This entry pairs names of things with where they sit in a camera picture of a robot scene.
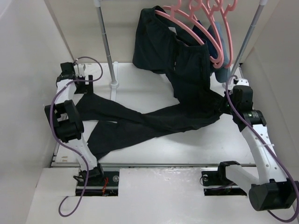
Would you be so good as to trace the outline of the black trousers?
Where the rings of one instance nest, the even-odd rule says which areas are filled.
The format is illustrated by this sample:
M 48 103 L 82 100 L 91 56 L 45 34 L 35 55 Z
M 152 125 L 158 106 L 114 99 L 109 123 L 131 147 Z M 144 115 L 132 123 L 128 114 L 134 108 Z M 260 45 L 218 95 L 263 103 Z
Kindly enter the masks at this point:
M 208 91 L 197 100 L 140 113 L 93 94 L 84 95 L 76 109 L 83 121 L 97 122 L 87 143 L 99 160 L 114 150 L 213 124 L 223 113 L 223 103 L 223 96 Z
M 135 34 L 133 64 L 165 74 L 179 102 L 205 103 L 211 99 L 207 44 L 200 45 L 185 30 L 157 15 L 160 6 L 140 12 Z

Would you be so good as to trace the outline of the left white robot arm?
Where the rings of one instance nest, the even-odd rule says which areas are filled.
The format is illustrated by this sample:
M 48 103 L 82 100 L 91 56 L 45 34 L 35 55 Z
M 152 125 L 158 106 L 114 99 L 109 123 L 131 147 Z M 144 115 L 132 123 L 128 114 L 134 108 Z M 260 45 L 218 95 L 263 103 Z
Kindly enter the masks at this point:
M 81 171 L 75 179 L 100 185 L 105 180 L 104 171 L 84 139 L 83 120 L 73 102 L 76 94 L 93 94 L 93 76 L 86 78 L 83 73 L 76 73 L 72 62 L 61 63 L 60 68 L 57 93 L 52 103 L 44 108 L 46 117 L 57 142 L 70 148 L 80 164 Z

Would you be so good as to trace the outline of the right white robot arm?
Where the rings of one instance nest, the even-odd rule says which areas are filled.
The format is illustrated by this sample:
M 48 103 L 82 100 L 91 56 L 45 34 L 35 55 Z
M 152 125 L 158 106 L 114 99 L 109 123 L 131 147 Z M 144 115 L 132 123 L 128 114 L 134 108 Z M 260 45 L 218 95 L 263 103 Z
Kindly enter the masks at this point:
M 250 148 L 258 177 L 248 173 L 236 161 L 224 161 L 218 166 L 217 181 L 239 186 L 256 211 L 290 208 L 297 198 L 299 183 L 291 181 L 276 160 L 264 116 L 253 109 L 252 88 L 236 85 L 225 100 L 225 108 L 232 114 Z

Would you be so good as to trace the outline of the navy trousers on hanger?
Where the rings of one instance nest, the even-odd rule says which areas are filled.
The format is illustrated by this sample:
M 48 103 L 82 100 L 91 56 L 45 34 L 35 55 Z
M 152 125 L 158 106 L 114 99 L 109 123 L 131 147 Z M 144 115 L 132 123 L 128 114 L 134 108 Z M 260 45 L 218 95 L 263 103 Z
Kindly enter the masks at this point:
M 217 58 L 217 56 L 218 56 L 217 50 L 216 50 L 216 48 L 214 47 L 214 45 L 212 44 L 212 42 L 210 41 L 210 39 L 206 36 L 206 34 L 204 34 L 204 33 L 203 33 L 197 26 L 195 26 L 195 25 L 193 26 L 192 31 L 193 31 L 196 35 L 198 35 L 198 37 L 200 37 L 200 38 L 204 41 L 204 43 L 207 44 L 210 56 L 212 56 L 213 58 Z M 207 31 L 210 33 L 210 35 L 211 35 L 213 38 L 215 37 L 214 31 L 213 31 L 213 28 L 212 28 L 211 25 L 208 27 L 208 30 L 207 30 Z

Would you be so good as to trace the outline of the black trousers on hanger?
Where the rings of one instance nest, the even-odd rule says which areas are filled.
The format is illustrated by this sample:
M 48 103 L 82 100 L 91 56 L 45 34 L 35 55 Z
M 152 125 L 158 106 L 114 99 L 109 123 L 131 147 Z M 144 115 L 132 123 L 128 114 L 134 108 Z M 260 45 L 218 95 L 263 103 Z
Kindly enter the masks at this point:
M 207 44 L 200 45 L 185 30 L 157 15 L 160 6 L 140 12 L 135 34 L 133 64 L 165 74 L 179 102 L 205 103 L 211 99 Z

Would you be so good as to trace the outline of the pink hanger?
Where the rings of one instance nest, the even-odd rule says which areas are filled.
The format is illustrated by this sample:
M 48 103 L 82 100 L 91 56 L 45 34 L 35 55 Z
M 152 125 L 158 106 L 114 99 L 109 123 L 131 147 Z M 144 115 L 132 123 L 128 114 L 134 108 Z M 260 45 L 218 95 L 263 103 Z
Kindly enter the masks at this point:
M 167 11 L 170 11 L 170 10 L 168 10 L 167 9 L 167 6 L 162 6 L 162 8 L 163 8 L 163 10 L 167 10 Z M 201 5 L 201 8 L 200 9 L 198 9 L 197 11 L 199 11 L 199 10 L 203 10 L 204 11 L 204 13 L 205 13 L 205 15 L 207 16 L 207 18 L 208 18 L 208 11 L 207 11 L 207 7 L 206 7 L 206 4 L 204 4 L 203 2 L 202 2 L 202 5 Z M 217 27 L 216 27 L 216 30 L 217 30 L 217 32 L 216 32 L 216 35 L 215 35 L 215 37 L 213 38 L 211 35 L 210 35 L 210 33 L 207 31 L 207 29 L 205 29 L 201 24 L 199 24 L 198 23 L 198 19 L 197 19 L 197 17 L 196 17 L 196 15 L 195 15 L 195 12 L 197 12 L 197 11 L 194 11 L 194 15 L 193 15 L 193 19 L 194 20 L 197 20 L 197 23 L 195 23 L 195 22 L 192 22 L 192 21 L 190 21 L 189 19 L 189 21 L 191 22 L 191 23 L 193 23 L 195 26 L 197 26 L 204 34 L 206 34 L 206 36 L 210 39 L 210 41 L 212 42 L 212 44 L 214 45 L 214 47 L 216 48 L 216 50 L 217 50 L 217 53 L 218 53 L 218 56 L 217 56 L 217 58 L 213 58 L 212 56 L 210 56 L 210 61 L 213 63 L 213 66 L 216 68 L 216 69 L 218 69 L 218 68 L 220 68 L 222 65 L 223 65 L 223 62 L 224 62 L 224 56 L 223 56 L 223 48 L 222 48 L 222 43 L 221 43 L 221 39 L 220 39 L 220 35 L 219 35 L 219 32 L 218 32 L 218 30 L 217 30 Z M 177 13 L 177 14 L 179 14 L 179 15 L 181 15 L 181 16 L 183 16 L 183 17 L 185 17 L 186 18 L 186 16 L 187 15 L 190 15 L 191 13 L 190 13 L 190 6 L 189 6 L 189 14 L 187 14 L 187 13 L 185 13 L 184 11 L 180 11 L 180 13 Z
M 192 6 L 192 1 L 189 1 L 190 6 L 190 15 L 187 15 L 186 18 L 189 19 L 192 22 L 197 23 L 197 20 L 193 19 L 194 11 L 197 11 L 201 8 L 202 1 L 196 0 L 197 4 L 195 6 Z M 160 10 L 155 10 L 155 14 L 160 15 L 171 22 L 177 24 L 179 27 L 181 27 L 183 30 L 185 30 L 191 37 L 193 37 L 200 45 L 203 45 L 204 42 L 201 40 L 200 37 L 198 37 L 187 25 L 185 25 L 183 22 L 175 18 L 175 13 L 180 13 L 180 8 L 182 6 L 182 1 L 178 0 L 175 5 L 171 5 L 170 7 L 167 6 L 167 9 L 170 10 L 170 14 L 167 14 L 165 12 L 162 12 Z
M 222 0 L 215 0 L 215 4 L 211 7 L 210 6 L 210 1 L 206 0 L 206 7 L 208 11 L 208 18 L 210 20 L 210 23 L 212 26 L 214 26 L 213 30 L 216 35 L 216 27 L 215 27 L 215 19 L 214 19 L 214 12 L 220 12 L 224 26 L 226 29 L 226 34 L 227 34 L 227 39 L 228 39 L 228 49 L 229 49 L 229 61 L 225 68 L 230 68 L 233 60 L 233 43 L 232 43 L 232 36 L 231 36 L 231 31 L 229 28 L 229 23 L 227 20 L 227 14 L 229 12 L 233 12 L 237 6 L 238 0 L 234 0 L 232 4 L 228 4 L 225 9 L 223 9 L 223 1 Z

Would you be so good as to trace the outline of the left white rack foot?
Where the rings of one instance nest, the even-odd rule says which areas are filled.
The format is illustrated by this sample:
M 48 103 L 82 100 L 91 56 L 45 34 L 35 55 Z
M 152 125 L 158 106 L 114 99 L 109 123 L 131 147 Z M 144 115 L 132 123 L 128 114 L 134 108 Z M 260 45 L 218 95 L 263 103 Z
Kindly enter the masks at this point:
M 112 101 L 116 101 L 117 97 L 117 89 L 119 87 L 119 81 L 118 81 L 118 71 L 119 71 L 119 63 L 117 61 L 112 63 L 112 67 L 110 69 L 110 76 L 111 76 L 111 94 L 110 99 Z

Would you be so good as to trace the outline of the right rack pole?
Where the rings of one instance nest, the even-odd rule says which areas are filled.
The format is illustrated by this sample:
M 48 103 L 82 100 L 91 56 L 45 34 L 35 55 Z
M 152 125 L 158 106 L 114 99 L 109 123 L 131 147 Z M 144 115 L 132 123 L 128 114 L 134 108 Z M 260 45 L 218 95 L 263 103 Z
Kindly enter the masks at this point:
M 250 38 L 252 36 L 252 33 L 253 33 L 253 31 L 254 31 L 254 29 L 256 27 L 256 24 L 257 24 L 257 22 L 259 20 L 259 17 L 261 15 L 262 11 L 263 11 L 264 6 L 267 4 L 267 2 L 268 2 L 268 0 L 260 0 L 259 1 L 259 5 L 257 7 L 255 15 L 254 15 L 254 17 L 252 19 L 252 22 L 251 22 L 251 24 L 250 24 L 250 26 L 248 28 L 248 31 L 247 31 L 247 33 L 245 35 L 245 38 L 244 38 L 243 42 L 242 42 L 240 51 L 239 51 L 239 53 L 238 53 L 238 55 L 236 57 L 235 63 L 234 63 L 233 68 L 231 70 L 231 75 L 235 74 L 235 72 L 236 72 L 236 70 L 237 70 L 237 68 L 239 66 L 239 63 L 240 63 L 241 58 L 242 58 L 242 56 L 244 54 L 244 51 L 245 51 L 245 49 L 246 49 L 246 47 L 247 47 L 247 45 L 249 43 L 249 40 L 250 40 Z

